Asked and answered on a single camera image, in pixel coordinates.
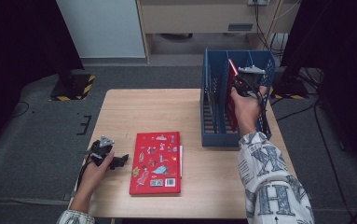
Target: wall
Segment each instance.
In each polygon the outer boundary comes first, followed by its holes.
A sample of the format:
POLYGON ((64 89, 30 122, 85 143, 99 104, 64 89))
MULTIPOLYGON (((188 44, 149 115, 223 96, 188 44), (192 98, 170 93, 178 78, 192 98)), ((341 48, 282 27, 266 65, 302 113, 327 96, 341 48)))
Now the wall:
POLYGON ((57 0, 81 58, 144 58, 134 0, 57 0))

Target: power outlet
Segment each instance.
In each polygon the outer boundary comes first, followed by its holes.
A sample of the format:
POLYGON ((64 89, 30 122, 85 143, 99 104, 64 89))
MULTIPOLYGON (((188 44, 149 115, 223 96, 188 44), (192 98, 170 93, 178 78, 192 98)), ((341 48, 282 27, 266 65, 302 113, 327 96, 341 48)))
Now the power outlet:
POLYGON ((254 6, 255 2, 257 2, 259 6, 267 6, 269 0, 248 0, 248 6, 254 6))

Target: sleeve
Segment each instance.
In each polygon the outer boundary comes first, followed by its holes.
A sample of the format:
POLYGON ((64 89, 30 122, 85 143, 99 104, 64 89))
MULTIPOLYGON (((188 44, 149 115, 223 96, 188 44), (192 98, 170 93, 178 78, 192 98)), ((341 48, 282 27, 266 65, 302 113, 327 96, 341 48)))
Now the sleeve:
POLYGON ((248 133, 239 145, 248 222, 314 223, 309 197, 300 182, 289 174, 281 151, 263 133, 248 133))
POLYGON ((57 224, 94 224, 94 217, 88 214, 65 210, 59 217, 57 224))

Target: table top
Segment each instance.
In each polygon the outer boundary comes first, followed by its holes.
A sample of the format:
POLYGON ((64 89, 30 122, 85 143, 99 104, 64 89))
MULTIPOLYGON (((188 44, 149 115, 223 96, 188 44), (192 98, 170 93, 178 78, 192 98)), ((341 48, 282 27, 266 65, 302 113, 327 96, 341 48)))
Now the table top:
MULTIPOLYGON (((246 218, 240 182, 239 148, 202 147, 200 89, 110 90, 103 102, 91 144, 102 135, 115 141, 115 156, 129 154, 124 167, 109 171, 95 190, 89 214, 95 217, 246 218), (130 196, 136 134, 178 131, 183 150, 179 196, 130 196)), ((268 123, 288 169, 294 167, 271 107, 268 123)))

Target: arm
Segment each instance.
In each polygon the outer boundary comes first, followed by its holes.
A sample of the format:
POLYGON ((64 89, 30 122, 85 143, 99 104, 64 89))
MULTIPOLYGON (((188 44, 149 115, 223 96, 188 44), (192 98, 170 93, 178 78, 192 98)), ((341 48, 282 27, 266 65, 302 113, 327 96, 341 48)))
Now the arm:
MULTIPOLYGON (((265 95, 266 88, 260 93, 265 95)), ((253 97, 241 97, 233 89, 231 97, 242 135, 239 141, 239 169, 246 193, 249 223, 314 223, 309 198, 300 182, 289 174, 281 151, 255 123, 260 106, 253 97)))
POLYGON ((68 210, 64 211, 57 223, 94 223, 94 218, 89 216, 89 204, 93 191, 102 181, 105 173, 109 169, 109 164, 114 158, 114 152, 108 154, 100 166, 91 162, 86 168, 80 188, 77 189, 76 196, 72 200, 68 210))

